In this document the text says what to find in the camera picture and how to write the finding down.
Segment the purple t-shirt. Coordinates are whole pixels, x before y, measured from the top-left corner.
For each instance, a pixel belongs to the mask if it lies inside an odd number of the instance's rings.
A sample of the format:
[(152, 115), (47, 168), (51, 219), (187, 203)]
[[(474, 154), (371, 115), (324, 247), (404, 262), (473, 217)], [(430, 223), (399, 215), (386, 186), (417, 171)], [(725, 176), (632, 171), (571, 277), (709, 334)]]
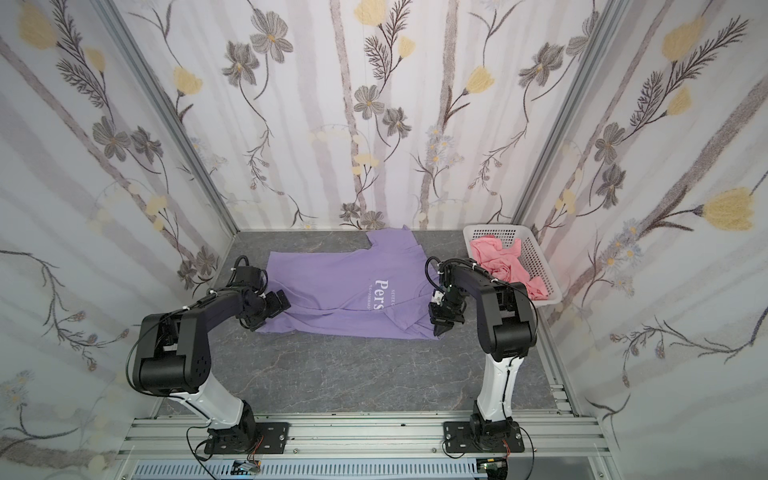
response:
[(290, 307), (262, 332), (433, 340), (434, 287), (427, 256), (406, 227), (367, 233), (371, 246), (344, 253), (271, 252), (269, 285)]

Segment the small circuit board right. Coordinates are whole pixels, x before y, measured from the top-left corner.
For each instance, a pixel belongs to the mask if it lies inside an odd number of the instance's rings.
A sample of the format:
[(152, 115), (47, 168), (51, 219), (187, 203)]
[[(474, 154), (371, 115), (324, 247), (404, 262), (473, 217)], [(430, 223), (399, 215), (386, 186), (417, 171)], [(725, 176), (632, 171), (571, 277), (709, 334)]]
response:
[(506, 458), (493, 457), (476, 460), (477, 471), (484, 474), (487, 480), (506, 480), (508, 476), (508, 462)]

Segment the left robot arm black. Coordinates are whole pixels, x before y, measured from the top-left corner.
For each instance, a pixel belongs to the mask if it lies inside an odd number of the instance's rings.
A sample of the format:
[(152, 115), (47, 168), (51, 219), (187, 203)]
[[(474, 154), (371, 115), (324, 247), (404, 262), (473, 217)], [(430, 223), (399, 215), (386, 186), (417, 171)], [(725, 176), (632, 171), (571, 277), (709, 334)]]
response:
[(236, 259), (226, 285), (177, 310), (150, 314), (126, 362), (137, 393), (174, 401), (205, 422), (206, 455), (282, 454), (287, 422), (259, 422), (248, 402), (231, 394), (212, 373), (210, 331), (236, 319), (254, 332), (290, 308), (282, 290), (270, 291), (265, 270)]

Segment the aluminium front rail frame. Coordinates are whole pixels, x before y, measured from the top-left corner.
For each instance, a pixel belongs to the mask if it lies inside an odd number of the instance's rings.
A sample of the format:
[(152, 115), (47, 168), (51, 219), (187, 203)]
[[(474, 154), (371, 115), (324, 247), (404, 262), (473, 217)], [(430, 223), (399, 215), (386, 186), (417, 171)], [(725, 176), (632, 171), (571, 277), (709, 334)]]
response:
[[(443, 459), (443, 424), (467, 420), (468, 411), (262, 414), (261, 425), (283, 422), (283, 459), (407, 457)], [(586, 458), (596, 479), (622, 477), (598, 421), (555, 410), (517, 410), (512, 419), (520, 425), (528, 451), (535, 460)], [(197, 427), (195, 416), (178, 415), (136, 419), (118, 450), (119, 460), (192, 457), (185, 433)]]

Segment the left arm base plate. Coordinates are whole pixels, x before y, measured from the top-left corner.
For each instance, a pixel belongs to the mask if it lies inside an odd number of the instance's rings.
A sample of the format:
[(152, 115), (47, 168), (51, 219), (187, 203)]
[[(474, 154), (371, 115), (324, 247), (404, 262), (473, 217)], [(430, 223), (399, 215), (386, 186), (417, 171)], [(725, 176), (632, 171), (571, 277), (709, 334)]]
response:
[(209, 429), (204, 454), (283, 454), (289, 439), (288, 422), (266, 422), (234, 426), (227, 429)]

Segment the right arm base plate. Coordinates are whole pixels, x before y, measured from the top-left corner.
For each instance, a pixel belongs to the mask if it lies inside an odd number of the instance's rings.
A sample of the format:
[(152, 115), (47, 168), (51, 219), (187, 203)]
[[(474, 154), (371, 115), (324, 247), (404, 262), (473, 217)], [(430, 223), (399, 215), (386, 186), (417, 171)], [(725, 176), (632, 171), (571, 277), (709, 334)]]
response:
[(524, 439), (514, 421), (473, 423), (449, 421), (442, 424), (443, 446), (450, 454), (523, 453)]

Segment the white ventilation grille strip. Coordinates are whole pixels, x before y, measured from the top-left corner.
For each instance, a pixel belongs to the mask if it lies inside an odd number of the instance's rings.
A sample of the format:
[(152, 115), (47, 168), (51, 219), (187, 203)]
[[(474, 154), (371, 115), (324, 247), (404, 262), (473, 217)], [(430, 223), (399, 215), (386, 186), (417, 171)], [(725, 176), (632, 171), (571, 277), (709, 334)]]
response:
[(131, 479), (485, 479), (473, 459), (265, 459), (261, 473), (233, 476), (235, 460), (141, 460)]

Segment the small circuit board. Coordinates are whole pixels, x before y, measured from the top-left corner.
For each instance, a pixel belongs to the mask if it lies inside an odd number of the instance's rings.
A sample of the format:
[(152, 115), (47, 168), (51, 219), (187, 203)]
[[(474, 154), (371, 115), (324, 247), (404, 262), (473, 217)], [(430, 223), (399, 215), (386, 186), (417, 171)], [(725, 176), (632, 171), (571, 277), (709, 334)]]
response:
[(477, 471), (484, 474), (487, 480), (506, 480), (508, 476), (508, 462), (506, 458), (493, 457), (476, 460)]
[(262, 470), (261, 462), (258, 460), (235, 460), (230, 469), (233, 476), (257, 475)]

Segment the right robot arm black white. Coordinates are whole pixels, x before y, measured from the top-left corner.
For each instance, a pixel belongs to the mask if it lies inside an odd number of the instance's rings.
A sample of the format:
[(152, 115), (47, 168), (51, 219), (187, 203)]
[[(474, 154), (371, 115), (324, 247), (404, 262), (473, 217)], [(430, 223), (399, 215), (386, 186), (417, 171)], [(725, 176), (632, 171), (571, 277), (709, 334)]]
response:
[(481, 392), (467, 421), (443, 424), (444, 453), (458, 459), (470, 453), (522, 453), (525, 439), (513, 419), (511, 400), (518, 371), (537, 343), (539, 315), (525, 286), (494, 277), (471, 259), (425, 262), (434, 288), (428, 305), (433, 334), (439, 337), (465, 322), (467, 302), (476, 309), (476, 332), (485, 354)]

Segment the white plastic laundry basket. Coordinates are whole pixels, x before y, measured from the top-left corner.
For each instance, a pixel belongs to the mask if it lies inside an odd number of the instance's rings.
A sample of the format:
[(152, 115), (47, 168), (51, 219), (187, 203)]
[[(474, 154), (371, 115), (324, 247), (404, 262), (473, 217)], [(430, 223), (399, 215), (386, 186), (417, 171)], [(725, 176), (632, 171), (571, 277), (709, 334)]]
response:
[(477, 262), (471, 257), (470, 252), (470, 242), (472, 240), (484, 236), (494, 236), (502, 241), (504, 248), (508, 248), (515, 239), (521, 239), (522, 254), (520, 262), (532, 276), (540, 276), (544, 280), (549, 294), (546, 300), (533, 300), (533, 303), (540, 307), (555, 305), (562, 301), (561, 290), (530, 229), (520, 225), (468, 225), (463, 229), (463, 235), (469, 257), (475, 263)]

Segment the pink t-shirt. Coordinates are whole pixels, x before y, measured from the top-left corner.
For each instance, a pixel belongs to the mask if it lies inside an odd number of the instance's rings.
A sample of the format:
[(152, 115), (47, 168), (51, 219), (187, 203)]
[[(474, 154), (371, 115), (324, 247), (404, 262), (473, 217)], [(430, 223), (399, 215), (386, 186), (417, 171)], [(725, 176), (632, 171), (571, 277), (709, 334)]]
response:
[(504, 248), (500, 239), (484, 236), (470, 242), (471, 257), (493, 277), (508, 282), (522, 283), (532, 300), (546, 300), (549, 296), (544, 280), (532, 276), (520, 262), (522, 240), (515, 239)]

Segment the small circuit board left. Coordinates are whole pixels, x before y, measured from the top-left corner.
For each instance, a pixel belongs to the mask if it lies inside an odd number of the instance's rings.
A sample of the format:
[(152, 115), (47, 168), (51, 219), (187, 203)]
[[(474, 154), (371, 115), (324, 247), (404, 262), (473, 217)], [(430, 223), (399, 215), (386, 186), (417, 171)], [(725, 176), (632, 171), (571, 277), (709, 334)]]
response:
[(235, 460), (230, 469), (233, 476), (257, 475), (262, 470), (261, 462), (258, 460)]

